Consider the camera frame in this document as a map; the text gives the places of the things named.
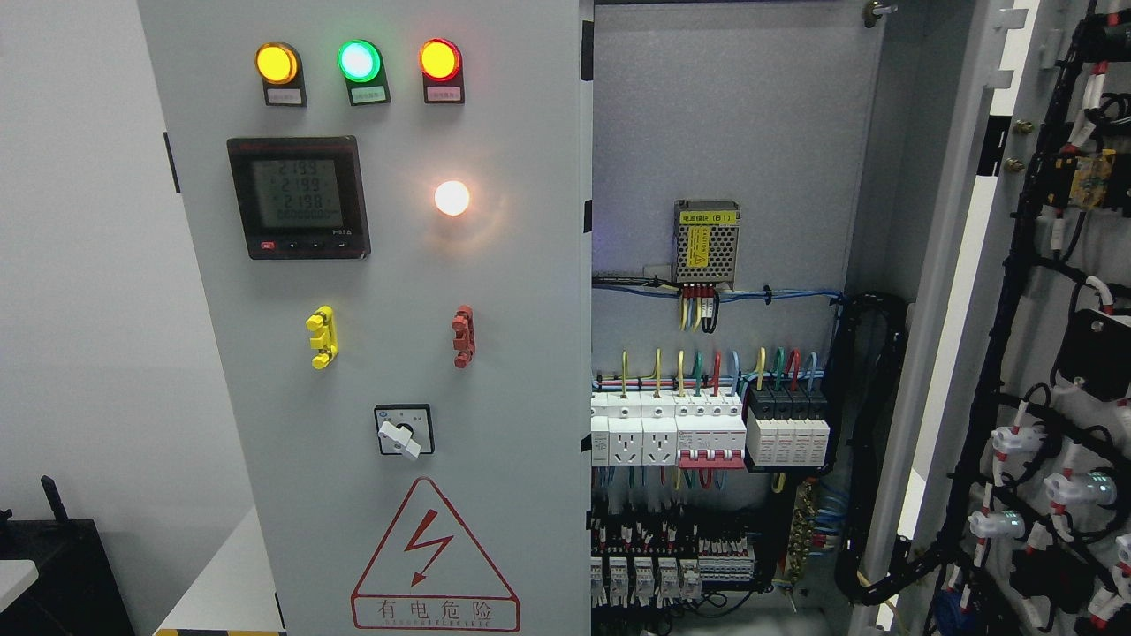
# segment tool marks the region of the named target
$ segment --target yellow label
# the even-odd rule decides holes
[[[710,227],[688,227],[688,267],[707,267],[710,260]]]
[[[1095,158],[1080,157],[1072,177],[1072,189],[1069,191],[1069,205],[1081,209],[1094,209],[1103,205],[1107,198],[1107,181],[1112,178],[1115,165],[1115,151],[1104,149]]]
[[[681,212],[680,225],[734,225],[739,213],[731,212]]]

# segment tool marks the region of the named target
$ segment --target red wire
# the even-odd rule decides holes
[[[1120,25],[1120,15],[1107,14],[1107,26],[1119,26],[1119,25]],[[1107,60],[1096,62],[1095,68],[1091,69],[1091,75],[1104,75],[1107,72],[1107,67],[1108,67]]]
[[[668,379],[663,379],[663,380],[659,381],[659,386],[672,386],[674,384],[675,384],[675,380],[668,380]],[[646,387],[654,387],[654,386],[656,386],[656,378],[642,378],[642,379],[638,379],[638,380],[629,380],[629,386],[630,387],[636,386],[636,385],[646,386]],[[615,387],[619,387],[619,386],[621,386],[621,381],[620,380],[601,380],[601,386],[603,386],[603,387],[604,386],[615,386]]]
[[[785,363],[785,372],[789,372],[793,367],[793,381],[789,383],[789,390],[797,390],[797,373],[801,372],[801,350],[795,349],[789,352],[789,360]]]
[[[715,352],[715,373],[714,373],[714,379],[711,379],[711,384],[715,385],[715,392],[711,393],[711,395],[714,397],[718,397],[718,371],[719,371],[719,369],[722,367],[723,367],[723,353],[716,351]]]

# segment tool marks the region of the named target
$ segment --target electrical control cabinet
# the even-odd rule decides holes
[[[1112,514],[1121,504],[1105,504],[1122,498],[1108,479],[1131,474],[1123,399],[1131,225],[1117,167],[1128,130],[1112,121],[1123,117],[1115,103],[1131,75],[1125,53],[1103,45],[1126,32],[1128,3],[1026,6],[1033,37],[1018,51],[1016,103],[999,92],[992,112],[1008,129],[999,151],[1007,170],[995,183],[979,179],[995,192],[975,188],[985,234],[969,259],[977,270],[956,371],[939,392],[939,433],[914,459],[925,492],[913,552],[933,541],[924,534],[950,526],[974,568],[948,568],[941,585],[900,594],[912,633],[926,622],[941,634],[1120,634],[1131,618],[1131,555],[1120,551],[1131,526]],[[957,476],[973,474],[983,449],[992,465],[973,473],[985,480]],[[967,496],[969,509],[957,515],[955,502]]]
[[[845,514],[814,380],[845,292],[916,301],[882,576],[1017,15],[598,3],[140,0],[288,634],[576,636],[780,562],[753,603],[875,622],[830,557],[792,595]]]
[[[584,5],[139,2],[287,634],[588,631]]]

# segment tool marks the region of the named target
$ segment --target green indicator light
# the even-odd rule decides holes
[[[338,49],[338,68],[349,81],[370,81],[381,70],[381,54],[364,40],[351,40]]]

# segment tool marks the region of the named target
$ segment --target white desk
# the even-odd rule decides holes
[[[0,612],[8,609],[38,577],[34,561],[0,561]]]
[[[254,508],[169,612],[157,635],[167,636],[175,629],[283,630],[275,605],[275,578]]]

